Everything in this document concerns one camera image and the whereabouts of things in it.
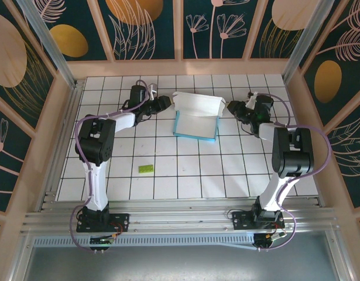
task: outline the cardboard box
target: cardboard box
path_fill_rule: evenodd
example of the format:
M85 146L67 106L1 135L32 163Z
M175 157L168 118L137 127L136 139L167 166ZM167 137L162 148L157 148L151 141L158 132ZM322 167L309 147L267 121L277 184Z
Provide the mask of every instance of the cardboard box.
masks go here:
M175 92L175 136L215 141L219 118L225 107L221 97Z

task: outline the small green object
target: small green object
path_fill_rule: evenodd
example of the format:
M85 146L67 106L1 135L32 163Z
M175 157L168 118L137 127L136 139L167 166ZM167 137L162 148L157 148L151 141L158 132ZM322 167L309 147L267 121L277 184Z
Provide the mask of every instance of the small green object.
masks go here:
M153 172L154 172L154 165L145 165L138 167L138 173L140 174L153 173Z

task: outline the open box lid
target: open box lid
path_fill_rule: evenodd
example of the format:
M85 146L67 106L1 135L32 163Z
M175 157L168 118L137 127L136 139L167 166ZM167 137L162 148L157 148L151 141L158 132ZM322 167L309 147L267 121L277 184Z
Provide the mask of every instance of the open box lid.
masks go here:
M175 92L173 96L174 110L181 114L198 117L221 117L225 107L225 100L221 97L187 92Z

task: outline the table surface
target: table surface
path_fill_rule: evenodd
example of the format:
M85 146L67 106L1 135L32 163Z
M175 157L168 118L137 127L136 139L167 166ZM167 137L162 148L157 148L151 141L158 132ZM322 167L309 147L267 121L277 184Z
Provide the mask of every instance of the table surface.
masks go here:
M158 84L159 95L175 91L223 97L226 102L247 99L249 91L270 93L290 106L280 74L88 77L77 120L86 114L117 111L129 98L130 88L142 79ZM272 120L287 123L284 105L275 100ZM256 197L271 174L272 144L248 135L225 107L215 142L173 136L174 105L134 128L115 134L107 168L110 201L173 198ZM243 126L249 132L249 126ZM56 200L85 200L85 174L74 146L67 151ZM138 167L154 165L153 173L139 174ZM316 196L312 177L300 180L289 196Z

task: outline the white tiled floor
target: white tiled floor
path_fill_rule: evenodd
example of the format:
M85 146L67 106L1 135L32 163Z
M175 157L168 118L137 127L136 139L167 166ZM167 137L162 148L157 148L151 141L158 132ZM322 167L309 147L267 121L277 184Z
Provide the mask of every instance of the white tiled floor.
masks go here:
M129 98L137 79L158 83L159 95L172 95L177 89L216 95L226 102L245 100L250 90L269 92L286 101L293 116L280 75L129 76L87 78L77 120L86 114L116 111ZM227 109L215 142L174 137L175 116L172 105L151 120L115 134L107 169L109 200L256 197L264 191L273 173L272 144L241 130L241 123ZM287 122L286 109L279 101L274 103L272 120ZM249 126L244 125L244 129L249 131ZM87 196L84 170L74 143L72 135L57 194L59 201ZM155 171L139 174L142 165L154 165ZM314 180L299 181L289 195L317 195Z

